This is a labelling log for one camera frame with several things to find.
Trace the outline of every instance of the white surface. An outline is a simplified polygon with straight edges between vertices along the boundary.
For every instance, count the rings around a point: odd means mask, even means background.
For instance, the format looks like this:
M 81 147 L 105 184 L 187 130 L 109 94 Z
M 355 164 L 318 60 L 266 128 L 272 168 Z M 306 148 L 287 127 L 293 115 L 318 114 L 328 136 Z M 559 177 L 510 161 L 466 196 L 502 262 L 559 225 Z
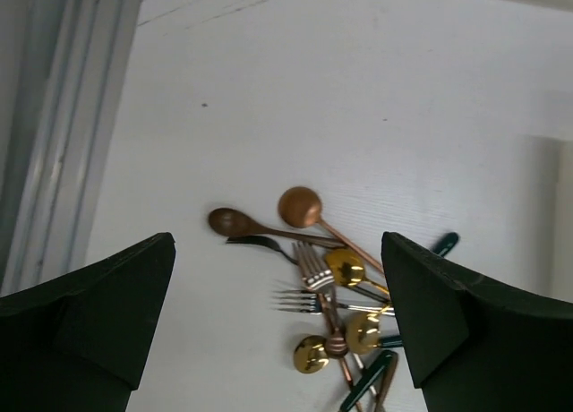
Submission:
M 455 230 L 452 260 L 548 291 L 559 144 L 526 134 L 573 134 L 573 15 L 493 0 L 146 0 L 146 21 L 89 249 L 94 262 L 175 235 L 130 411 L 321 412 L 346 393 L 336 363 L 293 370 L 322 319 L 270 309 L 295 271 L 222 245 L 205 222 L 220 205 L 278 226 L 281 193 L 310 185 L 373 254 L 385 230 L 428 245 Z M 403 360 L 387 410 L 424 409 Z

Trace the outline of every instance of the green handle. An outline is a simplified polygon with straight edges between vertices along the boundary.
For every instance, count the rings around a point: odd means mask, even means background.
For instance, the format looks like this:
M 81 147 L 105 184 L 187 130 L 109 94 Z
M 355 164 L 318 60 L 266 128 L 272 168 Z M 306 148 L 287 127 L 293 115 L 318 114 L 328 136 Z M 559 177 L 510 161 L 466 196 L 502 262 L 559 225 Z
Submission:
M 397 354 L 393 351 L 383 350 L 376 357 L 370 366 L 364 370 L 362 378 L 350 391 L 350 394 L 345 398 L 340 405 L 339 412 L 349 412 L 360 398 L 368 391 L 370 386 L 376 382 L 392 363 L 393 357 Z
M 459 242 L 459 234 L 455 232 L 448 233 L 438 241 L 431 249 L 433 253 L 438 254 L 440 257 L 445 257 Z
M 378 348 L 402 348 L 403 346 L 404 343 L 402 343 L 402 336 L 399 334 L 395 336 L 386 336 L 378 340 Z

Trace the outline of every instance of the spoon bowl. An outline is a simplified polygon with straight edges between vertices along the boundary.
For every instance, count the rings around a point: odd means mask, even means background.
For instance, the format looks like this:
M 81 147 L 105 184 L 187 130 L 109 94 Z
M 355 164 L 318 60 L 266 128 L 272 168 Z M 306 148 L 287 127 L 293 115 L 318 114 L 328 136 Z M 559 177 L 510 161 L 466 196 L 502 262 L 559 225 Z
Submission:
M 215 209 L 209 214 L 207 221 L 215 233 L 225 237 L 248 236 L 253 228 L 260 226 L 245 213 L 230 208 Z
M 286 190 L 278 201 L 278 214 L 291 227 L 306 228 L 321 220 L 319 195 L 305 186 Z
M 293 354 L 295 369 L 305 374 L 322 370 L 329 363 L 326 342 L 322 336 L 307 336 L 301 340 Z
M 365 282 L 389 296 L 389 291 L 386 287 L 368 279 L 362 259 L 353 250 L 347 248 L 335 249 L 325 255 L 324 261 L 329 265 L 337 285 L 354 287 L 360 282 Z
M 379 339 L 379 313 L 359 313 L 353 316 L 346 326 L 346 343 L 355 354 L 368 354 L 378 347 Z
M 382 275 L 382 264 L 364 249 L 344 236 L 322 218 L 322 202 L 319 195 L 305 186 L 295 186 L 286 190 L 278 200 L 278 214 L 291 227 L 305 228 L 318 224 L 340 242 L 353 249 Z

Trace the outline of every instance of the spoon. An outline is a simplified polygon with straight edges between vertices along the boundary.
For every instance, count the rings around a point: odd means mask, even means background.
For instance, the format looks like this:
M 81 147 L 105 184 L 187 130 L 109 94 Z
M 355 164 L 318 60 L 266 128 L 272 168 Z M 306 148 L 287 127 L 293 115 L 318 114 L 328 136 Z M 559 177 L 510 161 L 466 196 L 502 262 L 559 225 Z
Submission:
M 342 245 L 334 238 L 302 235 L 291 231 L 281 231 L 274 228 L 268 228 L 259 224 L 245 213 L 230 208 L 218 208 L 213 210 L 209 214 L 208 222 L 215 233 L 225 237 L 273 235 L 288 237 L 289 239 L 308 242 L 310 244 L 324 246 L 326 248 L 337 248 Z
M 307 336 L 296 346 L 294 352 L 295 368 L 300 373 L 317 373 L 329 363 L 326 353 L 326 339 L 322 336 Z
M 389 291 L 386 287 L 368 279 L 360 256 L 352 249 L 335 249 L 327 253 L 324 260 L 329 265 L 337 285 L 341 287 L 353 287 L 360 282 L 365 282 L 389 296 Z
M 296 186 L 286 190 L 278 201 L 278 214 L 289 226 L 305 228 L 319 224 L 384 275 L 381 262 L 322 219 L 321 213 L 322 202 L 320 197 L 315 191 L 304 186 Z
M 384 339 L 380 339 L 380 315 L 380 313 L 359 313 L 350 319 L 346 326 L 346 343 L 350 352 L 358 355 L 368 354 L 381 344 L 384 345 Z M 386 346 L 386 348 L 397 347 L 394 339 L 390 339 Z

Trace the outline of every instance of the silver fork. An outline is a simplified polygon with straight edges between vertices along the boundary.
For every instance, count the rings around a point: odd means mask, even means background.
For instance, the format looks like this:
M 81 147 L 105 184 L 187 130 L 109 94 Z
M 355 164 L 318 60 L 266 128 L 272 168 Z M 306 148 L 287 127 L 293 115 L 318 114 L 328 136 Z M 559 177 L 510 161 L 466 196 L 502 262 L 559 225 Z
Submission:
M 323 312 L 321 301 L 318 295 L 312 291 L 305 289 L 288 289 L 278 291 L 275 298 L 278 300 L 279 311 L 295 312 L 295 313 L 309 313 L 313 315 L 320 315 Z M 347 309 L 349 311 L 359 311 L 367 313 L 377 313 L 382 310 L 380 306 L 368 305 L 351 305 L 337 300 L 336 306 L 338 309 Z M 390 308 L 382 313 L 386 316 L 395 316 L 394 308 Z
M 306 288 L 319 293 L 327 293 L 334 284 L 334 276 L 330 267 L 314 251 L 314 248 L 305 242 L 293 243 L 293 250 Z

